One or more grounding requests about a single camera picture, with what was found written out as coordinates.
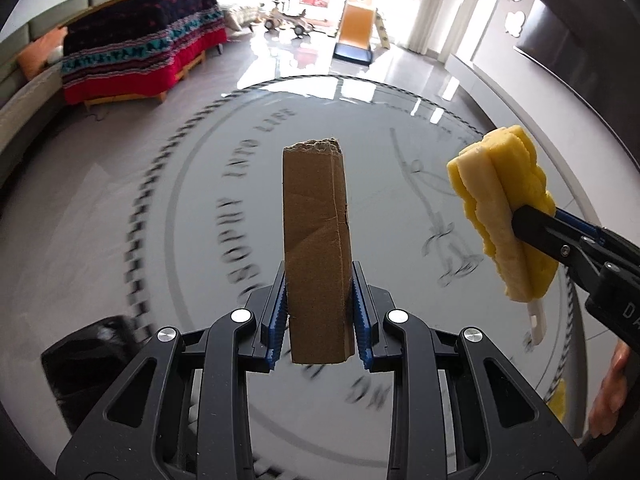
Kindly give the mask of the person's right hand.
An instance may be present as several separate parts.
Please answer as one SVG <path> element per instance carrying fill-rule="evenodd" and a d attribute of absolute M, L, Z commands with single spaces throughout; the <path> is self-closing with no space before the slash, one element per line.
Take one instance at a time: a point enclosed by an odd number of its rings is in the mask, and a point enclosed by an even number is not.
<path fill-rule="evenodd" d="M 628 344 L 617 341 L 610 368 L 601 382 L 588 416 L 589 434 L 593 438 L 606 436 L 616 425 L 628 393 L 625 370 L 629 356 Z"/>

